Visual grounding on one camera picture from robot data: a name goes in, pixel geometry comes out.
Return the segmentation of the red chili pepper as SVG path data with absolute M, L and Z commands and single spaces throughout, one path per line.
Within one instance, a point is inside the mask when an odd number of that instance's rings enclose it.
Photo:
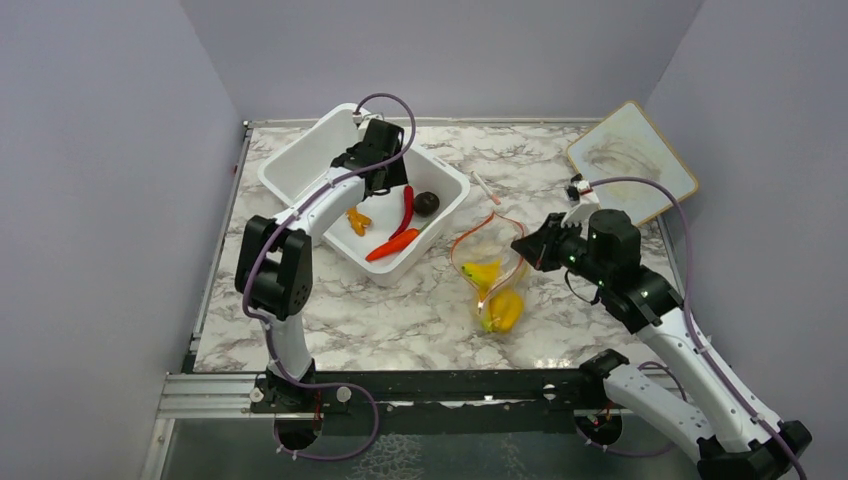
M 396 230 L 389 237 L 390 240 L 396 238 L 407 230 L 414 215 L 414 189 L 411 185 L 406 185 L 403 190 L 403 216 Z

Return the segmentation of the clear zip bag orange zipper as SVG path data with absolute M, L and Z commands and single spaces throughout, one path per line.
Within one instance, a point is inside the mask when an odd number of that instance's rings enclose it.
M 512 243 L 526 234 L 524 224 L 493 211 L 451 246 L 451 264 L 471 287 L 473 312 L 486 333 L 511 332 L 525 312 L 528 264 Z

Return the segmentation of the small yellow banana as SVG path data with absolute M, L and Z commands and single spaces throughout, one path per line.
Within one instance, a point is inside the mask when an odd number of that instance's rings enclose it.
M 460 271 L 473 285 L 484 291 L 489 290 L 500 276 L 501 262 L 499 260 L 490 263 L 466 262 L 461 265 Z

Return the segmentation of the dark brown round fruit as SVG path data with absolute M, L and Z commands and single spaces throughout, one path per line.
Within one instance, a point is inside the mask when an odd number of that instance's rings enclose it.
M 429 218 L 438 212 L 441 201 L 435 193 L 425 191 L 414 197 L 412 206 L 416 215 L 422 218 Z

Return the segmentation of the large yellow banana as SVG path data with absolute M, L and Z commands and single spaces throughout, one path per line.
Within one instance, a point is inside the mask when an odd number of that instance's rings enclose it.
M 509 333 L 524 311 L 523 298 L 511 288 L 495 294 L 483 309 L 483 329 L 489 333 Z

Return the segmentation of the small orange food piece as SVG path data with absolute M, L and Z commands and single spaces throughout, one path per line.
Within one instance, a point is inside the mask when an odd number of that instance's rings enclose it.
M 364 237 L 367 229 L 372 225 L 372 220 L 360 213 L 356 207 L 349 209 L 346 216 L 353 232 L 359 237 Z

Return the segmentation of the orange carrot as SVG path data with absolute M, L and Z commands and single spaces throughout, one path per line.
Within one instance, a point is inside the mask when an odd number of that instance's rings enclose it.
M 374 262 L 387 256 L 400 253 L 407 248 L 420 235 L 420 233 L 421 230 L 419 228 L 406 229 L 383 244 L 377 246 L 366 255 L 365 260 L 367 262 Z

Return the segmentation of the yellow bell pepper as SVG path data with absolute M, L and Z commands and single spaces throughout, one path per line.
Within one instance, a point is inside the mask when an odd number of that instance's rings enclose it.
M 497 285 L 497 290 L 514 289 L 518 287 L 527 275 L 527 263 L 521 263 L 518 267 L 511 270 L 508 275 L 504 275 Z

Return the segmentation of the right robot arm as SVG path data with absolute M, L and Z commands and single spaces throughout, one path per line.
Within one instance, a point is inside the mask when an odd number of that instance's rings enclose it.
M 810 431 L 768 409 L 714 353 L 686 318 L 680 294 L 642 264 L 641 234 L 627 214 L 601 209 L 586 227 L 567 226 L 564 218 L 549 215 L 512 249 L 539 271 L 563 268 L 595 285 L 595 302 L 648 346 L 691 397 L 655 384 L 608 349 L 581 365 L 579 398 L 631 410 L 683 451 L 703 479 L 778 479 L 793 468 Z

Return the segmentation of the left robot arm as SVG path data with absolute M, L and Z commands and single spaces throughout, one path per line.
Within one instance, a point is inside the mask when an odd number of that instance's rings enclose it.
M 244 313 L 262 326 L 268 371 L 281 378 L 275 393 L 290 410 L 306 408 L 314 397 L 305 377 L 313 359 L 302 320 L 313 286 L 313 240 L 367 197 L 405 184 L 403 156 L 411 143 L 402 127 L 370 121 L 304 199 L 273 218 L 255 216 L 245 228 L 236 287 Z

